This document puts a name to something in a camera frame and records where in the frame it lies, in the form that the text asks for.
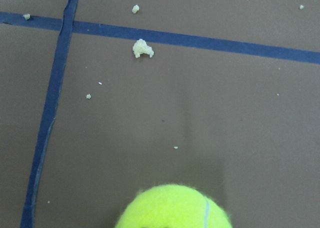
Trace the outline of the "blue tape line front crosswise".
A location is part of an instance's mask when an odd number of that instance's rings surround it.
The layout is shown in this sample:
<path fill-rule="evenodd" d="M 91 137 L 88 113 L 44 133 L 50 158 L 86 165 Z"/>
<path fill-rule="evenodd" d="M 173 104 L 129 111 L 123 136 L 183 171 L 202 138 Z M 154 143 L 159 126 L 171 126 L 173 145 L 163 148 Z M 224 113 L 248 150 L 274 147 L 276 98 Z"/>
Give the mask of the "blue tape line front crosswise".
<path fill-rule="evenodd" d="M 317 65 L 320 63 L 320 53 L 317 51 L 210 38 L 204 36 L 162 32 L 84 21 L 74 21 L 72 31 L 77 34 L 127 40 L 138 40 L 141 38 L 151 43 L 260 56 Z"/>

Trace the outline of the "blue tape line near ball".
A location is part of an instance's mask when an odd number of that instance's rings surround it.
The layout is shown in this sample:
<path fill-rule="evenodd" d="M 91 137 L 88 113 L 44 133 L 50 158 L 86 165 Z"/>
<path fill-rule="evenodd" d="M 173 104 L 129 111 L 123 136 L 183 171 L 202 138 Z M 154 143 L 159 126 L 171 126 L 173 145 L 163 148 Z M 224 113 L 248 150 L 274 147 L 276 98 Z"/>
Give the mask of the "blue tape line near ball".
<path fill-rule="evenodd" d="M 35 226 L 37 195 L 42 168 L 51 130 L 56 120 L 57 107 L 63 84 L 64 70 L 68 57 L 78 1 L 79 0 L 67 0 L 67 4 L 63 11 L 45 103 L 34 149 L 25 201 L 22 209 L 22 216 L 19 225 L 21 228 L 33 228 Z"/>

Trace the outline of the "yellow tennis ball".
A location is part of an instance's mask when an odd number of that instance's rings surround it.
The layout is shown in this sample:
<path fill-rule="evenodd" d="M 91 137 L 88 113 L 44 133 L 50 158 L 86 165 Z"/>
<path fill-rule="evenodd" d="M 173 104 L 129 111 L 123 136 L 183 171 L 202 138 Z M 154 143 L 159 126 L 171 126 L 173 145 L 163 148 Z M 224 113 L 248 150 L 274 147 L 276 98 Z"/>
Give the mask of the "yellow tennis ball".
<path fill-rule="evenodd" d="M 231 228 L 226 212 L 188 186 L 165 184 L 140 192 L 116 228 Z"/>

